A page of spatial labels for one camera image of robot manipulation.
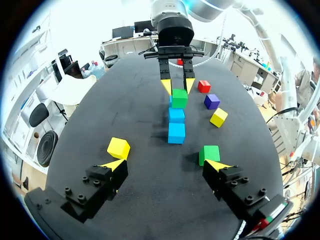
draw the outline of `yellow cube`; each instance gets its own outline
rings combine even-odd
[[[223,111],[221,108],[218,107],[218,109],[212,115],[210,119],[210,123],[220,128],[221,125],[225,122],[227,116],[228,116],[228,113],[226,113],[225,111]]]
[[[130,145],[124,139],[113,137],[106,151],[114,158],[127,160]]]

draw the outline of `green cube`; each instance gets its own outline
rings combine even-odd
[[[209,145],[203,146],[199,152],[199,166],[203,166],[206,159],[220,162],[219,147]]]
[[[184,109],[187,106],[188,94],[184,89],[172,89],[172,107]]]

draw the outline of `cube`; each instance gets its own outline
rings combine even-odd
[[[176,64],[178,64],[179,66],[182,66],[182,65],[184,64],[184,61],[182,61],[181,58],[178,58],[178,59],[176,60]]]
[[[204,105],[207,109],[217,109],[220,104],[219,98],[215,94],[205,96]]]
[[[221,125],[225,122],[228,113],[223,111],[221,108],[218,108],[212,115],[210,119],[210,123],[215,125],[216,127],[220,128]]]
[[[186,137],[184,123],[169,123],[168,144],[183,144]]]
[[[205,160],[220,162],[219,147],[213,145],[205,145],[199,152],[199,166],[203,166]]]
[[[172,108],[169,107],[169,123],[174,124],[184,124],[185,123],[185,113],[182,108]]]
[[[172,107],[184,109],[187,106],[188,94],[185,89],[172,89]]]
[[[114,158],[127,160],[129,150],[130,145],[126,140],[113,137],[111,138],[108,149],[106,151]]]
[[[198,83],[198,90],[200,93],[207,94],[209,93],[211,85],[208,81],[201,80]]]

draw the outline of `bottle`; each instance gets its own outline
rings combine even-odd
[[[85,68],[81,68],[81,74],[82,74],[82,77],[85,79],[86,78],[86,70]]]
[[[102,65],[98,65],[97,62],[95,62],[94,64],[95,64],[94,71],[96,73],[95,76],[96,76],[96,79],[99,79],[105,74],[105,68]]]
[[[93,67],[95,67],[95,61],[94,60],[91,61],[91,65],[89,66],[88,70],[92,71]]]
[[[81,69],[81,74],[82,74],[82,77],[83,77],[84,79],[86,79],[86,78],[89,77],[92,73],[91,73],[91,71],[89,71],[89,70],[85,70],[85,68],[83,67],[83,68]]]

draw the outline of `red cube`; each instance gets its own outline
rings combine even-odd
[[[176,64],[182,66],[182,65],[184,64],[184,61],[182,61],[181,58],[178,58],[178,59],[176,60]]]
[[[198,83],[198,90],[200,93],[207,94],[209,93],[211,85],[208,81],[201,80]]]

